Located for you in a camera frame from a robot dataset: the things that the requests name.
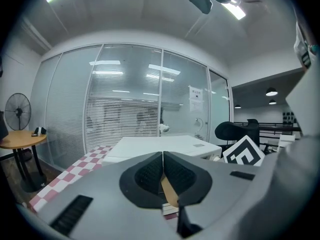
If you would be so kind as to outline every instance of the paper sign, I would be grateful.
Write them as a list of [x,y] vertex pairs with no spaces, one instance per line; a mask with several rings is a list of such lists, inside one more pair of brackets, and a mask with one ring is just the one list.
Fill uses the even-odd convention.
[[203,102],[195,99],[189,100],[190,112],[202,113],[204,110]]
[[189,86],[189,90],[190,90],[190,95],[189,95],[190,100],[202,101],[202,96],[203,96],[202,89],[197,89],[192,86]]
[[189,107],[190,112],[202,113],[203,106],[203,90],[189,86]]

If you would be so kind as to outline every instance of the chair backrest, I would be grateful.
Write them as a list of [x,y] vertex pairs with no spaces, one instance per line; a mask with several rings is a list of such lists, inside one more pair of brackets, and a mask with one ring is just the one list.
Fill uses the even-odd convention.
[[282,135],[282,134],[280,134],[279,145],[278,145],[278,148],[276,151],[279,152],[280,149],[285,148],[286,146],[295,142],[295,139],[296,139],[296,135]]
[[220,140],[239,141],[248,135],[259,147],[259,123],[255,119],[248,119],[247,126],[241,126],[233,122],[222,122],[214,130],[215,136]]

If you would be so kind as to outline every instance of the window blinds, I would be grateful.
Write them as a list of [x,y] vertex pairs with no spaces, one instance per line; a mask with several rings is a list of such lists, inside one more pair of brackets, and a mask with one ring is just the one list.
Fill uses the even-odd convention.
[[[31,118],[29,122],[29,130],[34,131],[37,127],[46,128],[46,104],[51,79],[55,72],[61,54],[47,59],[41,63],[32,87],[30,104]],[[37,154],[43,161],[52,164],[51,155],[47,142],[40,143],[37,146]]]
[[63,53],[46,105],[46,129],[53,163],[68,168],[85,155],[83,109],[88,80],[100,46]]
[[[165,51],[163,54],[161,120],[170,127],[161,136],[190,135],[208,141],[209,93],[207,68]],[[202,93],[201,104],[190,107],[190,88]]]
[[92,71],[84,135],[89,152],[122,137],[157,136],[161,51],[106,45]]

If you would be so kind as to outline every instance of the ceiling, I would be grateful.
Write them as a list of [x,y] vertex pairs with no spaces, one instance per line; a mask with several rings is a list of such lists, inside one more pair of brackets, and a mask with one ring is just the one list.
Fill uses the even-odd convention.
[[241,46],[254,32],[254,23],[270,14],[262,3],[242,3],[240,7],[246,16],[237,20],[215,1],[210,14],[205,15],[189,0],[53,0],[50,3],[34,0],[22,17],[46,45],[39,45],[39,38],[21,27],[21,23],[16,29],[24,42],[40,55],[76,35],[103,29],[139,28],[186,39],[228,63],[236,53],[233,47],[239,47],[236,43]]
[[[286,97],[304,75],[302,69],[292,70],[286,75],[274,75],[272,78],[261,79],[254,83],[233,87],[233,103],[243,109],[269,106],[271,99],[278,105],[287,104]],[[273,87],[278,92],[275,96],[266,96],[268,88]]]

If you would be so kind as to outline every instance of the table leg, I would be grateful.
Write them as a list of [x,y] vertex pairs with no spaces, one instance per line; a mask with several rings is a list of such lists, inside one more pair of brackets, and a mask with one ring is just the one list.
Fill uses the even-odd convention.
[[41,166],[40,166],[40,163],[39,163],[39,159],[38,159],[37,150],[36,150],[35,145],[32,146],[32,153],[33,153],[34,161],[35,161],[36,167],[38,168],[39,174],[42,176],[42,175],[44,175],[44,173],[43,173]]
[[22,171],[22,168],[21,168],[21,164],[20,164],[20,161],[18,159],[18,153],[17,153],[17,150],[16,149],[13,149],[13,155],[14,155],[14,160],[15,160],[15,163],[16,163],[16,167],[18,167],[18,170],[19,170],[19,173],[22,177],[23,180],[26,180],[26,176],[24,174],[24,172]]
[[24,161],[24,157],[23,157],[23,153],[22,153],[22,149],[21,148],[18,148],[18,155],[19,155],[19,160],[20,160],[20,163],[22,165],[22,169],[23,169],[23,172],[25,174],[25,177],[26,177],[26,180],[28,181],[28,183],[30,184],[31,188],[34,189],[34,191],[36,191],[36,187],[35,187],[35,184],[34,182],[32,181],[32,178],[28,172],[28,168],[26,166],[26,163]]

